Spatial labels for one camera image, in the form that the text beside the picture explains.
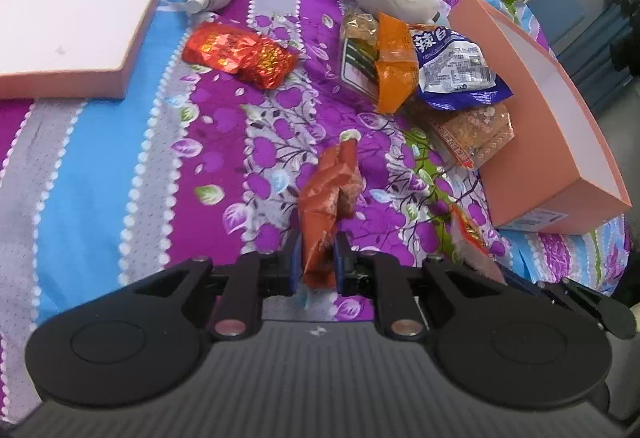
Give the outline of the orange-red snack packet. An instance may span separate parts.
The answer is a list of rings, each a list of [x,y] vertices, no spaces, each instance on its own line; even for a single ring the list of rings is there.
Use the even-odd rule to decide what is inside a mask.
[[[308,287],[327,289],[336,285],[330,256],[336,225],[355,216],[362,191],[358,141],[348,139],[326,149],[297,203],[303,243],[303,281]]]

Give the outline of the pink shoe box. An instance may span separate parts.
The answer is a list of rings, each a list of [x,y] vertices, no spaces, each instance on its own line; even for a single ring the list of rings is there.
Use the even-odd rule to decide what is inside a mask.
[[[597,121],[550,52],[484,0],[460,0],[449,23],[512,91],[514,138],[480,167],[492,224],[583,235],[630,210]]]

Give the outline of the clear crispy snack packet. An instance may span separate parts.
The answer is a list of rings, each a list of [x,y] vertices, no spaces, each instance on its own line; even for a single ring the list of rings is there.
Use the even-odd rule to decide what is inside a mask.
[[[350,8],[344,15],[341,36],[343,39],[355,39],[376,47],[378,44],[378,20],[360,8]]]

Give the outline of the pink box lid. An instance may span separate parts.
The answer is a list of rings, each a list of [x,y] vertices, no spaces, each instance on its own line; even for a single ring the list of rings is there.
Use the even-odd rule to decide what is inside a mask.
[[[1,96],[126,95],[160,0],[1,0]]]

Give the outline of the red foil tea packet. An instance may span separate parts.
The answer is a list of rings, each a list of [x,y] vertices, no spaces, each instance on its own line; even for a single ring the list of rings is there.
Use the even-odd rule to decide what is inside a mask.
[[[204,22],[186,40],[182,59],[235,75],[255,88],[272,90],[291,74],[298,54],[257,32]]]

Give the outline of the clear rice cracker packet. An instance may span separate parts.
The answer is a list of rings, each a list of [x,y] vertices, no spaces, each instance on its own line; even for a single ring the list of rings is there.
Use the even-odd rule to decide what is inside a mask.
[[[511,116],[502,103],[460,112],[433,111],[428,121],[457,163],[472,170],[514,139]]]

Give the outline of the blue white snack bag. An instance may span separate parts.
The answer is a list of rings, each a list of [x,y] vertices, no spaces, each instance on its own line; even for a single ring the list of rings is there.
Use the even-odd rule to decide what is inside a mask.
[[[509,86],[489,67],[480,46],[439,25],[409,28],[418,60],[418,97],[438,111],[493,106],[511,98]]]

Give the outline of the green white snack packet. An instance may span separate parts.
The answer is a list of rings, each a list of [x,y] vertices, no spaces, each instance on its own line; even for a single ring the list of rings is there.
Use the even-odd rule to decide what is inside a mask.
[[[341,80],[350,89],[378,103],[378,52],[369,43],[345,38],[342,43]]]

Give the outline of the orange snack bag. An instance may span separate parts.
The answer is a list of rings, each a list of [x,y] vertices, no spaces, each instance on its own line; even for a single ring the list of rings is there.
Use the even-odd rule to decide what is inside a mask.
[[[418,87],[418,58],[409,26],[378,14],[378,112],[396,113]]]

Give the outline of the blue chair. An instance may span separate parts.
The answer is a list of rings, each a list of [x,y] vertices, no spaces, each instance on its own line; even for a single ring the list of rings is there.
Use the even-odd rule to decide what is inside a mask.
[[[585,18],[584,8],[578,0],[528,0],[527,5],[550,46]]]

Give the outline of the red clear snack packet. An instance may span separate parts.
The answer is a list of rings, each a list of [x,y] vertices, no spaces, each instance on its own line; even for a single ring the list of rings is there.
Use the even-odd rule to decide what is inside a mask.
[[[476,223],[458,205],[450,207],[450,237],[458,262],[489,280],[506,283],[498,263],[489,254]]]

